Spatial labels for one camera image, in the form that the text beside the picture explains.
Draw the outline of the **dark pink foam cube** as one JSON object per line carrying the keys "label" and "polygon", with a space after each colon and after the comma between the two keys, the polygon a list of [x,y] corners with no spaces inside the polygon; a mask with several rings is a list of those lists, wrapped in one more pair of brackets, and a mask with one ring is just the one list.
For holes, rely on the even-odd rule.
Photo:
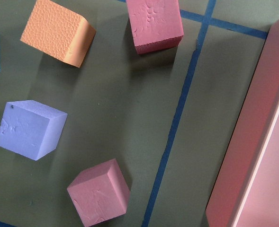
{"label": "dark pink foam cube", "polygon": [[115,158],[81,171],[67,191],[85,227],[127,211],[130,190]]}

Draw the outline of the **purple foam cube right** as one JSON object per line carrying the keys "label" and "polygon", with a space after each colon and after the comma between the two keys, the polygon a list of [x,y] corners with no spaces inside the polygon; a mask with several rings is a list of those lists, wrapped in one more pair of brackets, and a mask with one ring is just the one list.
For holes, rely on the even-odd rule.
{"label": "purple foam cube right", "polygon": [[34,100],[7,102],[0,123],[0,147],[32,160],[56,149],[67,113]]}

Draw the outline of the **pink plastic tray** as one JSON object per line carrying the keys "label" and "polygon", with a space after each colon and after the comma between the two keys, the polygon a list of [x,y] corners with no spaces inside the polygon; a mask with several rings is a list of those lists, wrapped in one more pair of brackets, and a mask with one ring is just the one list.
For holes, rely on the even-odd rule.
{"label": "pink plastic tray", "polygon": [[211,227],[279,227],[279,20],[265,41],[206,217]]}

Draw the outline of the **red foam cube far right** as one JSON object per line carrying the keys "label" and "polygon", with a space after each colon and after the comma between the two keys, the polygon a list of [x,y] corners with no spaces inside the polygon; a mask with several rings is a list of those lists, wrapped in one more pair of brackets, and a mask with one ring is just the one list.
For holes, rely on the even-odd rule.
{"label": "red foam cube far right", "polygon": [[137,54],[179,45],[184,37],[178,0],[127,0]]}

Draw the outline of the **orange foam cube right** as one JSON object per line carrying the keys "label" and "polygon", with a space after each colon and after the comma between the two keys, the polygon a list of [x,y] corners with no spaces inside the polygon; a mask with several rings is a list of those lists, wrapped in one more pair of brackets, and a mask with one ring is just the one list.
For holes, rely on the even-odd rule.
{"label": "orange foam cube right", "polygon": [[95,34],[82,15],[51,0],[37,0],[20,40],[79,68]]}

